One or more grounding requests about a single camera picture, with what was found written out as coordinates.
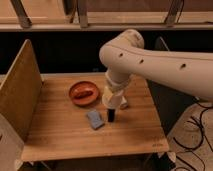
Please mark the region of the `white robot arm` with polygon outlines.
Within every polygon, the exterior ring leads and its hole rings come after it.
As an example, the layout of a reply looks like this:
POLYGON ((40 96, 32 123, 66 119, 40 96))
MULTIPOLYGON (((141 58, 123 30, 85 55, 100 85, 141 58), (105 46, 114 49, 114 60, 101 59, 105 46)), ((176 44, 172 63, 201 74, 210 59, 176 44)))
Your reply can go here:
POLYGON ((105 43, 99 58, 113 91, 124 89, 135 74, 213 102, 213 53, 146 50, 141 34, 128 29, 105 43))

